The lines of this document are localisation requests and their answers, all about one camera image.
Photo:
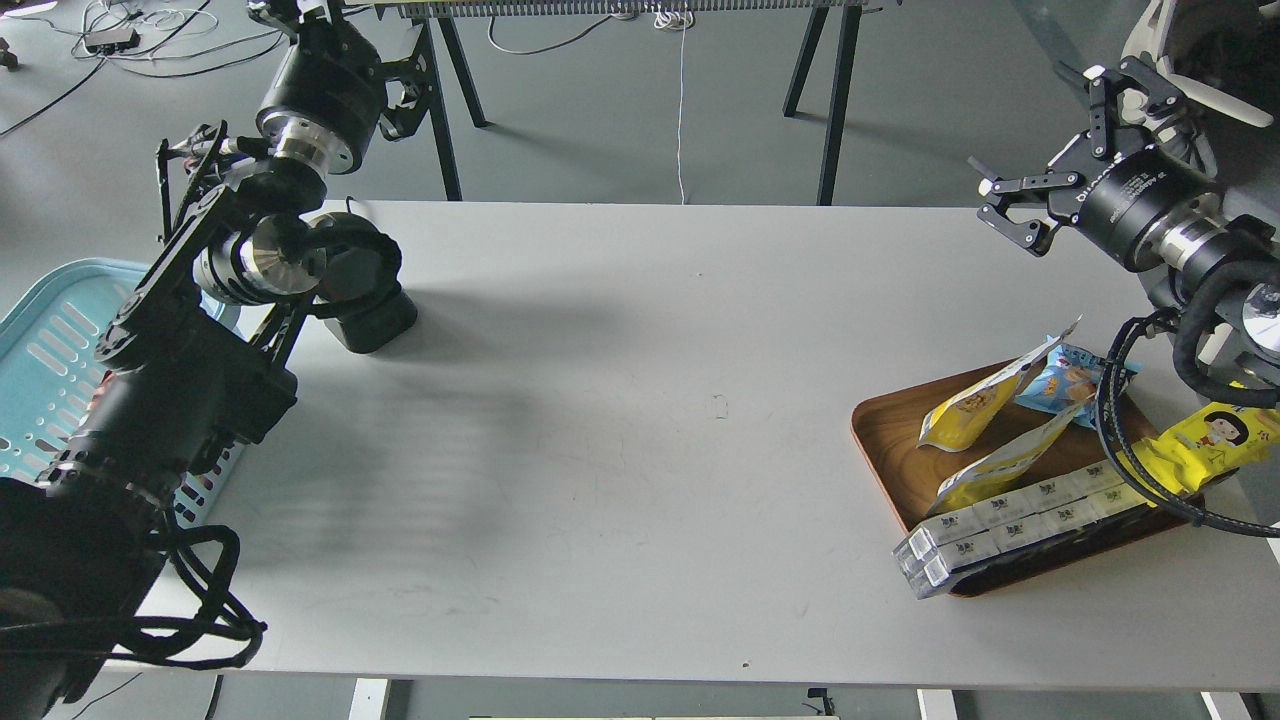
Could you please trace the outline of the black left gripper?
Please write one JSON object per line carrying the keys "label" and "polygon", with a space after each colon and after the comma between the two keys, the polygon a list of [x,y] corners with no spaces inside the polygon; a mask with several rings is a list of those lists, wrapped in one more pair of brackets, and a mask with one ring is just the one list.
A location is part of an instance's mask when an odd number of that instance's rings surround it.
{"label": "black left gripper", "polygon": [[[375,47],[347,22],[300,27],[297,1],[247,1],[247,15],[294,41],[256,117],[273,156],[344,176],[361,168],[380,115],[388,141],[417,133],[433,99],[429,26],[416,26],[407,56],[381,64]],[[401,87],[399,100],[387,108],[384,82]]]}

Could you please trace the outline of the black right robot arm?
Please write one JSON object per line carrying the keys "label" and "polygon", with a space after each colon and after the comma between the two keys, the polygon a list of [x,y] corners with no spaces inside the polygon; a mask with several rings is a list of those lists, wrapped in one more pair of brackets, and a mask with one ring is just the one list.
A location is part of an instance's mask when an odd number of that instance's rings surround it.
{"label": "black right robot arm", "polygon": [[[974,161],[983,176],[978,218],[1037,258],[1070,225],[1128,272],[1167,266],[1167,290],[1149,297],[1178,315],[1172,365],[1180,379],[1212,401],[1276,407],[1275,229],[1249,215],[1225,218],[1220,183],[1162,149],[1151,129],[1123,120],[1119,106],[1129,91],[1158,120],[1185,105],[1149,61],[1125,56],[1116,68],[1076,72],[1059,63],[1055,70],[1088,100],[1088,128],[1038,176],[1005,179]],[[1199,365],[1201,338],[1222,323],[1245,346],[1236,365],[1254,388],[1216,380]]]}

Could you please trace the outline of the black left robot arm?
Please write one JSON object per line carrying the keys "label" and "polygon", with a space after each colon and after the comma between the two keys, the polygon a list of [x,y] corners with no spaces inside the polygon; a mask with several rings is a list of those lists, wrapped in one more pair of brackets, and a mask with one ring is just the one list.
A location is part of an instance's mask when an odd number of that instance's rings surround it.
{"label": "black left robot arm", "polygon": [[410,137],[438,74],[429,28],[385,61],[339,1],[255,1],[289,41],[256,117],[157,160],[196,160],[163,251],[99,337],[105,377],[35,483],[3,479],[3,716],[78,700],[110,659],[242,667],[264,624],[230,583],[241,542],[183,528],[180,486],[294,406],[303,323],[370,354],[417,320],[399,246],[352,213],[319,211],[375,133]]}

